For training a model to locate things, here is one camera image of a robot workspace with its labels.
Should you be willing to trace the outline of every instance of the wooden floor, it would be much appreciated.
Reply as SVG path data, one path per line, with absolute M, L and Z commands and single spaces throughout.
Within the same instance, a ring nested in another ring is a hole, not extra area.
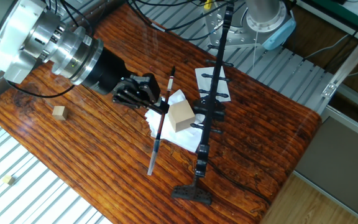
M 348 211 L 291 175 L 262 224 L 358 224 Z

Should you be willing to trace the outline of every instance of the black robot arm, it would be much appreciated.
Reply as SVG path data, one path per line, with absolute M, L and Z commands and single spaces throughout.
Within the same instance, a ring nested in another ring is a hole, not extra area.
M 128 71 L 123 59 L 104 48 L 98 62 L 82 83 L 100 94 L 111 93 L 112 101 L 131 108 L 150 108 L 159 114 L 168 112 L 160 87 L 151 73 L 138 77 Z

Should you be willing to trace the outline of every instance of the wooden block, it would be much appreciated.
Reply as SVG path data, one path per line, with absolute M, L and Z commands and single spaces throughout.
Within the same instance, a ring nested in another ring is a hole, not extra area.
M 5 184 L 9 184 L 9 185 L 12 185 L 13 182 L 15 182 L 15 178 L 10 176 L 10 175 L 5 175 L 4 178 L 2 178 L 2 181 L 5 183 Z
M 168 118 L 176 133 L 189 128 L 190 124 L 196 120 L 194 112 L 187 100 L 171 105 L 168 110 Z
M 67 119 L 68 109 L 65 106 L 55 106 L 53 109 L 52 116 L 61 121 L 65 121 Z

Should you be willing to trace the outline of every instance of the stand base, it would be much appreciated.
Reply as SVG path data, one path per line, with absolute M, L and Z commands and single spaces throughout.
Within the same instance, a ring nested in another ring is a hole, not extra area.
M 212 204 L 211 193 L 197 188 L 198 177 L 195 177 L 191 185 L 175 186 L 171 194 L 172 198 L 182 198 L 185 200 L 192 200 L 201 202 L 207 205 Z

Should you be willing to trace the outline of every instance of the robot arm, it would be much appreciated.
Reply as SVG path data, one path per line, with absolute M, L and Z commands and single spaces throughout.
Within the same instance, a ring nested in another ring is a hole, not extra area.
M 0 70 L 6 80 L 21 83 L 36 64 L 52 61 L 54 74 L 103 95 L 112 93 L 115 103 L 168 111 L 155 77 L 128 71 L 124 61 L 101 40 L 86 35 L 84 27 L 70 31 L 40 0 L 0 1 L 10 3 L 0 20 Z

